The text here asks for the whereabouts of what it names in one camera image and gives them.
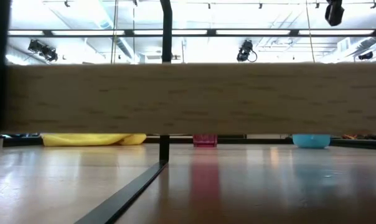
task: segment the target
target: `yellow object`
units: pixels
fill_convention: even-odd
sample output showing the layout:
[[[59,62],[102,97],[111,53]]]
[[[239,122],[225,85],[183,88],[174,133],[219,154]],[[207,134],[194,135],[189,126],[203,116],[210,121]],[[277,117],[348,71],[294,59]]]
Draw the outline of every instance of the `yellow object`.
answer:
[[[42,134],[45,146],[124,146],[142,144],[145,134]]]

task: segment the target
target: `fluorescent light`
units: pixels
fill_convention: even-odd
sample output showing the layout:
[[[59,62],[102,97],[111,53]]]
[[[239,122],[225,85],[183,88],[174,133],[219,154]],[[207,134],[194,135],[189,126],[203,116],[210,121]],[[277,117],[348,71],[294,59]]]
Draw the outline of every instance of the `fluorescent light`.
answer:
[[[218,35],[287,35],[290,30],[217,30]]]
[[[16,65],[28,65],[29,63],[25,62],[24,60],[20,59],[19,57],[15,57],[13,55],[6,55],[7,60],[16,64]]]
[[[134,30],[136,35],[163,35],[163,30]],[[203,35],[207,30],[172,30],[173,35]]]
[[[51,31],[53,35],[114,35],[113,30],[53,30]],[[123,30],[116,30],[116,35],[124,35]]]
[[[312,30],[312,35],[367,35],[373,33],[373,30]],[[299,31],[299,35],[309,35],[309,30]]]
[[[207,30],[173,30],[173,35],[204,35]]]
[[[41,30],[9,30],[8,35],[44,35]]]
[[[163,30],[134,30],[136,35],[163,35]]]

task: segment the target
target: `blue dish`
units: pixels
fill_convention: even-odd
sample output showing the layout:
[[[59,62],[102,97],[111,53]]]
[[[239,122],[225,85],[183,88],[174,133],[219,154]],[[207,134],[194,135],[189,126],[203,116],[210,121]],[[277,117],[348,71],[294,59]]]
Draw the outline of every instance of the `blue dish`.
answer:
[[[331,135],[294,134],[293,143],[300,148],[323,149],[331,143]]]

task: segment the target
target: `spotlight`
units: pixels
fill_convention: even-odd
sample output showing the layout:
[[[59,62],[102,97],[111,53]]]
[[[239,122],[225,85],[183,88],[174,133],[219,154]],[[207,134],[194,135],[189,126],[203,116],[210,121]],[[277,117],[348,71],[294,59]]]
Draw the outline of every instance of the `spotlight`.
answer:
[[[374,56],[374,53],[373,53],[373,52],[368,52],[368,53],[366,53],[366,54],[359,55],[359,56],[358,56],[358,59],[359,59],[359,60],[371,59],[373,56]]]
[[[249,60],[249,55],[250,55],[251,52],[253,52],[256,55],[256,59],[254,59],[253,61]],[[257,61],[257,54],[256,54],[256,52],[253,51],[253,44],[251,43],[251,40],[245,40],[243,42],[242,46],[239,49],[237,60],[238,60],[238,62],[244,62],[244,61],[255,62],[255,61]]]
[[[41,57],[44,57],[47,61],[57,61],[58,60],[58,54],[56,53],[55,48],[51,48],[47,45],[41,44],[37,40],[31,40],[31,43],[29,44],[29,47],[27,48],[34,54],[39,54]]]
[[[331,26],[337,26],[342,22],[344,9],[342,0],[326,0],[329,4],[326,7],[325,19]]]

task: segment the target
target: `wood grain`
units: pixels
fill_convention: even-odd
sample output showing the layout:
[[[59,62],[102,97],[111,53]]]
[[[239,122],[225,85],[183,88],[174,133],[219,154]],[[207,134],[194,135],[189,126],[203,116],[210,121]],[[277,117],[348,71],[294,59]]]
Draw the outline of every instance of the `wood grain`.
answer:
[[[376,133],[376,64],[9,67],[2,130]]]

